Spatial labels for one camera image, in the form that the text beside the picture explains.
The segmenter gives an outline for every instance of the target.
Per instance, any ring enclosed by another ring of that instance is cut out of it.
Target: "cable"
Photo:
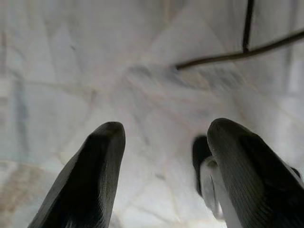
[[[249,45],[252,13],[253,13],[254,4],[255,4],[255,0],[248,0],[245,26],[244,26],[244,34],[243,34],[243,52],[249,51],[248,45]]]
[[[238,59],[244,59],[249,58],[252,56],[261,55],[265,52],[281,48],[283,46],[290,45],[298,40],[301,40],[304,38],[304,30],[294,33],[293,35],[290,35],[288,37],[282,38],[280,40],[271,42],[266,45],[259,46],[255,49],[252,49],[248,52],[234,52],[226,55],[217,55],[217,56],[210,56],[205,58],[198,58],[194,59],[188,62],[179,63],[175,66],[177,70],[186,69],[188,67],[206,64],[206,63],[214,63],[214,62],[223,62],[223,61],[231,61],[231,60],[238,60]]]

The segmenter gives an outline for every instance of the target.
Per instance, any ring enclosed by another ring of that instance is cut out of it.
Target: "black shoe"
[[[196,174],[196,191],[200,196],[202,196],[200,188],[200,165],[211,155],[207,137],[205,135],[197,136],[192,146],[192,162]]]

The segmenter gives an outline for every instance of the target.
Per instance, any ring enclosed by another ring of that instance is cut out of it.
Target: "marble floor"
[[[252,129],[304,173],[303,44],[171,69],[241,48],[245,8],[238,0],[1,1],[0,227],[27,227],[67,161],[108,121],[126,132],[110,228],[226,227],[196,193],[191,163],[195,136],[218,117]],[[304,24],[286,1],[257,8],[255,45],[290,32],[291,20],[295,30]],[[286,23],[273,27],[277,15]]]

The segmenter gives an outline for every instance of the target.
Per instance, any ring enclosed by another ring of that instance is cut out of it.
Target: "floor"
[[[252,45],[304,24],[302,0],[256,2]],[[191,164],[194,137],[218,117],[252,129],[304,173],[303,44],[170,68],[240,49],[245,10],[239,0],[1,1],[0,226],[27,227],[108,121],[126,131],[110,228],[226,227],[196,193]]]

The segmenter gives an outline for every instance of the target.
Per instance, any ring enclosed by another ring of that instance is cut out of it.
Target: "white marble tile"
[[[108,91],[165,28],[164,1],[78,2],[68,15],[82,82]]]
[[[2,159],[45,162],[85,120],[91,92],[16,80],[9,97],[8,120],[1,144]]]
[[[126,228],[166,227],[167,224],[163,218],[138,208],[129,208],[123,219],[123,227]]]
[[[166,183],[166,177],[157,173],[154,180],[145,187],[144,192],[132,201],[131,206],[123,214],[124,226],[131,227],[132,222],[126,224],[124,221],[130,218],[131,211],[139,210],[141,213],[154,215],[162,223],[175,223],[179,221],[172,191]]]
[[[37,213],[56,175],[34,166],[0,161],[0,224],[3,228],[27,227]]]
[[[78,67],[76,48],[70,37],[67,23],[61,23],[56,33],[49,36],[49,42],[58,83],[79,85],[82,82],[82,74]]]
[[[140,61],[170,66],[203,55],[222,53],[224,48],[191,1],[142,55]]]

